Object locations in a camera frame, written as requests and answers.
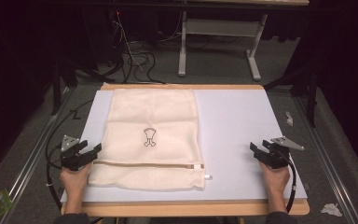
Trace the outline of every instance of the white surface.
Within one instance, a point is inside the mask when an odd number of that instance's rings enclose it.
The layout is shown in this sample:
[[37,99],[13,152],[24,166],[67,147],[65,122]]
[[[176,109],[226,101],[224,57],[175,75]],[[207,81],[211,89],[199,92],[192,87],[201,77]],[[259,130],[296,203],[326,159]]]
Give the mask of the white surface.
[[[81,137],[90,150],[102,142],[104,121],[113,91],[98,91]],[[85,202],[227,201],[267,199],[262,172],[250,142],[262,147],[263,139],[282,136],[263,90],[194,90],[199,110],[199,146],[207,175],[204,190],[152,192],[88,187]],[[289,198],[292,178],[284,196]],[[307,194],[297,175],[296,198]]]

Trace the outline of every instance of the sleeve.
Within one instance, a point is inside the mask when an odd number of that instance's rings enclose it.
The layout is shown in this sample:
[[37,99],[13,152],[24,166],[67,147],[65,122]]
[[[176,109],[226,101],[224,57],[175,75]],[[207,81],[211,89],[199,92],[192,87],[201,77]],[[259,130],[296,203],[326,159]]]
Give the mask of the sleeve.
[[272,212],[266,217],[266,224],[297,224],[297,220],[284,212]]
[[57,217],[54,224],[89,224],[89,216],[86,213],[81,214],[65,214]]

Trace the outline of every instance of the zipper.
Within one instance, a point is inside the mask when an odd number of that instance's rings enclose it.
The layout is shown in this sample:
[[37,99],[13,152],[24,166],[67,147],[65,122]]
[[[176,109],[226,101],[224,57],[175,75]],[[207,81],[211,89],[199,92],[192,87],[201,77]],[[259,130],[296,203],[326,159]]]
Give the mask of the zipper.
[[120,167],[181,168],[181,169],[190,169],[190,170],[204,169],[204,164],[122,163],[122,162],[109,162],[109,161],[94,161],[94,164],[120,166]]

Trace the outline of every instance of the white mesh bag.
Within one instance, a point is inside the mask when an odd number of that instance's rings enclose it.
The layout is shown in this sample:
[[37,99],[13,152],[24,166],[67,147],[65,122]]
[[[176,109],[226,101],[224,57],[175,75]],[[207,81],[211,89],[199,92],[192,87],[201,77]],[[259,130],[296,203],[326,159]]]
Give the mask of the white mesh bag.
[[117,89],[89,184],[123,189],[203,189],[192,90]]

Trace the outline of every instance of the printed logo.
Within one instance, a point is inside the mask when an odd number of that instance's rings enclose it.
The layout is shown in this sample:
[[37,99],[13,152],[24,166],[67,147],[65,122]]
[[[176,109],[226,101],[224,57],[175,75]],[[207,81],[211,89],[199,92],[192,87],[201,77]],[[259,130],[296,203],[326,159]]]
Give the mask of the printed logo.
[[147,138],[147,141],[144,143],[144,145],[145,145],[146,147],[148,147],[148,146],[152,146],[152,147],[155,146],[156,143],[153,142],[153,136],[154,136],[154,134],[156,133],[156,130],[155,130],[155,129],[152,129],[152,128],[146,128],[146,129],[144,130],[144,132],[145,132],[146,138]]

